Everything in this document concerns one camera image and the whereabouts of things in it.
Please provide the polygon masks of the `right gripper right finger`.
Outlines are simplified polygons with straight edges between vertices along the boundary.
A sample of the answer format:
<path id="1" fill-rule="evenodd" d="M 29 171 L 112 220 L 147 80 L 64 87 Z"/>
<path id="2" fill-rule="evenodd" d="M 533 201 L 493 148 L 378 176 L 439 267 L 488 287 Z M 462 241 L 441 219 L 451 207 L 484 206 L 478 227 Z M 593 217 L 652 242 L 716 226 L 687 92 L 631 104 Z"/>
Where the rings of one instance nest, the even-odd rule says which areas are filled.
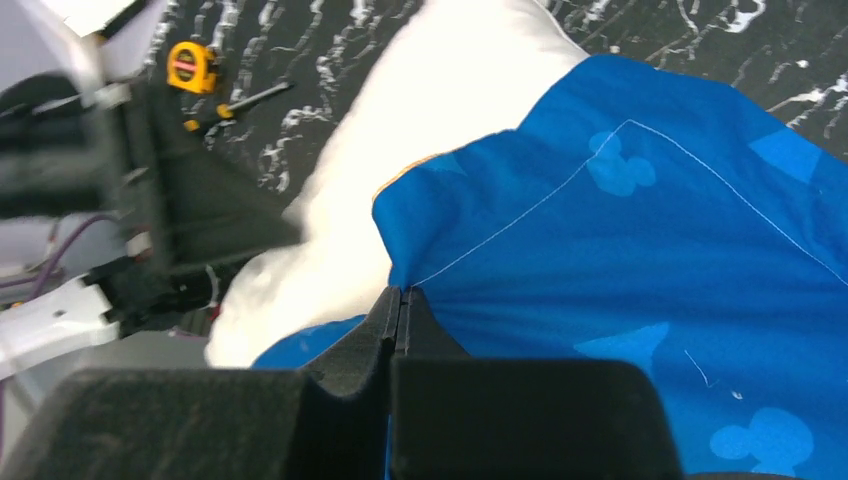
<path id="1" fill-rule="evenodd" d="M 470 356 L 418 289 L 391 360 L 394 479 L 679 479 L 648 377 L 615 360 Z"/>

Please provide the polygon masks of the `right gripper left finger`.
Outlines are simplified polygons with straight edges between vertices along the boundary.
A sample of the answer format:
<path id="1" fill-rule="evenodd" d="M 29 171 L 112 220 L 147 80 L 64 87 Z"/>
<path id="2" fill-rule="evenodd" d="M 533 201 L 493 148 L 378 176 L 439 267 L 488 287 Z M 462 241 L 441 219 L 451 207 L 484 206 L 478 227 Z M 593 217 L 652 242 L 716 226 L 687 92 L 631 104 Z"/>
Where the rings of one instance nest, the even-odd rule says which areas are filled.
<path id="1" fill-rule="evenodd" d="M 296 369 L 93 370 L 47 398 L 5 479 L 379 479 L 402 295 Z"/>

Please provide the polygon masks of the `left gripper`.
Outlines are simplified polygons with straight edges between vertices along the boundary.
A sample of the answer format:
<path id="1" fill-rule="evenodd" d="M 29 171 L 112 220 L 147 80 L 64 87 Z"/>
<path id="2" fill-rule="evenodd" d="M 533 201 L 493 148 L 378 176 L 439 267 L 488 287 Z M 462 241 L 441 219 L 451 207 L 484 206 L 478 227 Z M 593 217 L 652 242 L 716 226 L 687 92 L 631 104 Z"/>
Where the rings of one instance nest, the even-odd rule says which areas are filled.
<path id="1" fill-rule="evenodd" d="M 282 200 L 204 146 L 164 84 L 86 89 L 46 72 L 1 91 L 1 218 L 109 213 L 145 234 L 158 273 L 193 273 L 292 245 Z"/>

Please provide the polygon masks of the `yellow and blue pillowcase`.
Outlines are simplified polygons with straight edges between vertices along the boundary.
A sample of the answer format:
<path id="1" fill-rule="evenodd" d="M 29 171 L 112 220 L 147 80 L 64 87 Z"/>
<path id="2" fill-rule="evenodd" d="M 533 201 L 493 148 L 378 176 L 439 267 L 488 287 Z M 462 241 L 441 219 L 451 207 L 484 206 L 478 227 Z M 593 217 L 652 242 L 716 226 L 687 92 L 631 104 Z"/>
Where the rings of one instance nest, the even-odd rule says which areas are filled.
<path id="1" fill-rule="evenodd" d="M 615 360 L 683 475 L 847 475 L 847 168 L 733 88 L 594 56 L 376 197 L 472 357 Z"/>

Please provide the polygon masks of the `white pillow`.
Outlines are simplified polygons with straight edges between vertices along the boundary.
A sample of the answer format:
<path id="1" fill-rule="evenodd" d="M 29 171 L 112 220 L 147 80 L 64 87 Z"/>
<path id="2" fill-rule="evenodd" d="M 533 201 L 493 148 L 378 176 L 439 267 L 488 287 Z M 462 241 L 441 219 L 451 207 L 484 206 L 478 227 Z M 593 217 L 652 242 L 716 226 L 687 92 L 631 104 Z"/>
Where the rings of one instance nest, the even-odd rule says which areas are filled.
<path id="1" fill-rule="evenodd" d="M 204 350 L 247 368 L 277 341 L 368 312 L 390 260 L 374 197 L 409 167 L 516 128 L 586 58 L 544 1 L 427 1 L 392 38 L 285 209 L 300 242 L 236 275 Z"/>

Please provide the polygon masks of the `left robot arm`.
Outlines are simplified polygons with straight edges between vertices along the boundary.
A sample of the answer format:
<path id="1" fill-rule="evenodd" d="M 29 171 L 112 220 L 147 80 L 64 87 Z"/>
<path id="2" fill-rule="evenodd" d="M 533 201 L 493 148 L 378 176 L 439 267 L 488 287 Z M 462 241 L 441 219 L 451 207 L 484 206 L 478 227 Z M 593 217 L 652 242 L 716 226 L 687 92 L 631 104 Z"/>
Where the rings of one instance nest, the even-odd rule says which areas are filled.
<path id="1" fill-rule="evenodd" d="M 29 295 L 1 315 L 1 375 L 216 305 L 218 274 L 299 236 L 275 195 L 209 151 L 205 136 L 281 83 L 184 116 L 175 89 L 134 78 L 91 90 L 57 72 L 1 91 L 1 216 L 80 214 L 116 225 L 123 252 L 51 286 L 80 238 L 54 244 Z"/>

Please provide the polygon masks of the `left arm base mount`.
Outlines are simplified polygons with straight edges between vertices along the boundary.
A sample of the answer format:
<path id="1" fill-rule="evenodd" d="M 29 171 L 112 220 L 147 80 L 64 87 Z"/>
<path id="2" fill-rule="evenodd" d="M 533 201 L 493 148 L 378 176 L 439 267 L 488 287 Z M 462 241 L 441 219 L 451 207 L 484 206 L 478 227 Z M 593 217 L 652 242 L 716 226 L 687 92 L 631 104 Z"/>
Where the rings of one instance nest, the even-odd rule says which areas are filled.
<path id="1" fill-rule="evenodd" d="M 175 327 L 185 314 L 215 307 L 222 293 L 221 280 L 209 266 L 172 276 L 155 273 L 133 257 L 97 266 L 82 280 L 105 295 L 110 304 L 105 317 L 120 338 Z"/>

